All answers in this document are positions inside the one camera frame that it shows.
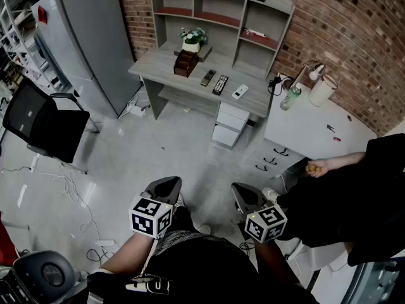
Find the person in black clothes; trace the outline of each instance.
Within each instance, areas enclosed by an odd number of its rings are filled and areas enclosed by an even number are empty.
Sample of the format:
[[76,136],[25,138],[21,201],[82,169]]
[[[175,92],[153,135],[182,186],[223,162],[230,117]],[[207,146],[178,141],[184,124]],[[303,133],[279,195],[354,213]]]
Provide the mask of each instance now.
[[89,293],[103,303],[164,303],[169,301],[165,295],[188,302],[317,303],[274,242],[255,243],[258,272],[249,257],[226,239],[198,233],[181,196],[175,207],[173,223],[142,275],[154,239],[135,233],[88,277],[84,291],[64,303],[87,303]]
[[365,153],[308,165],[320,169],[307,166],[312,177],[277,197],[288,218],[279,239],[300,238],[310,247],[352,243],[351,266],[389,260],[405,248],[405,134],[370,140]]

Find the drawer handle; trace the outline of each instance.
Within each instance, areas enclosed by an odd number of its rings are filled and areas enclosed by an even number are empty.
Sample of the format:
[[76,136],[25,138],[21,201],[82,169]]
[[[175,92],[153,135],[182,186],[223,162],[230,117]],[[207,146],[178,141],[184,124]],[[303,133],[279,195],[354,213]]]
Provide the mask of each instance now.
[[277,162],[275,162],[276,158],[273,157],[271,161],[268,161],[266,158],[263,158],[265,162],[270,163],[271,165],[277,165]]
[[261,170],[261,171],[268,171],[267,168],[266,168],[266,166],[265,166],[265,165],[263,165],[263,166],[264,166],[264,169],[259,168],[258,165],[255,165],[255,167],[256,167],[257,169]]
[[285,152],[287,152],[287,148],[285,148],[284,151],[282,151],[282,152],[278,152],[278,151],[274,148],[274,152],[277,152],[278,154],[283,155],[283,156],[288,156],[288,154],[285,153]]

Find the marker cube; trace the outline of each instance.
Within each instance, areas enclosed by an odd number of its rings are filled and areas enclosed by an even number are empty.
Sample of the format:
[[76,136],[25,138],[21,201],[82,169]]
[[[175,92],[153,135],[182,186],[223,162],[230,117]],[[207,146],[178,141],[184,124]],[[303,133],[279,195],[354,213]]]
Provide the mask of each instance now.
[[172,217],[173,206],[141,196],[135,196],[129,208],[131,230],[155,239],[171,225]]
[[278,205],[253,212],[246,218],[245,231],[260,243],[283,234],[287,217]]

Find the white drawer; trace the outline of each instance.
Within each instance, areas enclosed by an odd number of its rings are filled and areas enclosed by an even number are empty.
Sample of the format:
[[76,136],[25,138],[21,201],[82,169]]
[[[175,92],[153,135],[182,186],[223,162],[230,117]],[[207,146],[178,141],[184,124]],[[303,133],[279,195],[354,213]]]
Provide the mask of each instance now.
[[241,110],[238,107],[234,107],[234,106],[231,106],[230,104],[226,104],[226,103],[221,103],[220,111],[222,113],[226,113],[233,117],[239,118],[239,119],[243,120],[244,122],[249,118],[249,115],[250,115],[248,111]]
[[246,162],[244,163],[244,166],[246,168],[251,169],[253,172],[257,174],[268,178],[274,177],[275,175],[282,173],[282,170],[272,167],[271,165],[263,165],[261,162],[252,158],[247,159]]
[[291,163],[285,161],[281,155],[275,155],[275,152],[263,151],[262,149],[257,149],[251,156],[251,158],[260,161],[263,164],[272,165],[280,170],[285,170],[291,167]]
[[245,124],[244,120],[241,120],[241,119],[236,118],[234,116],[223,113],[222,111],[220,111],[218,113],[216,121],[218,123],[221,123],[223,125],[229,126],[229,127],[233,128],[233,129],[237,129],[237,130],[242,130],[243,126]]
[[215,125],[213,140],[225,145],[234,146],[238,133],[231,129],[226,129],[224,126]]
[[269,156],[276,156],[291,164],[295,164],[304,158],[302,155],[266,139],[261,143],[259,149],[267,152]]

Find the human hand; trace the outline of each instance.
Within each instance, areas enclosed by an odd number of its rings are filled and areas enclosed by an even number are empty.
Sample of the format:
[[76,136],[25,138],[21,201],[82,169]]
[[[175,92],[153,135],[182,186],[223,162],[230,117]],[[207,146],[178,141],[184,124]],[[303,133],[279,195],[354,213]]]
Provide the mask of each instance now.
[[329,170],[328,159],[319,159],[314,161],[308,161],[306,171],[311,177],[319,178],[325,175]]

